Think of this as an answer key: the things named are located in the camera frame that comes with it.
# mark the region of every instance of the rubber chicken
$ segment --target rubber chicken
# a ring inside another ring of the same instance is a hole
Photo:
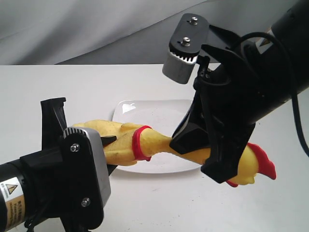
[[[95,129],[101,137],[117,137],[115,142],[104,147],[108,164],[130,166],[140,160],[150,161],[151,156],[157,153],[168,152],[202,165],[210,156],[210,148],[181,155],[169,147],[171,137],[164,136],[149,126],[105,120],[92,120],[73,126]],[[248,143],[239,161],[238,175],[227,183],[232,187],[253,184],[257,173],[276,179],[275,166],[266,153],[258,145]]]

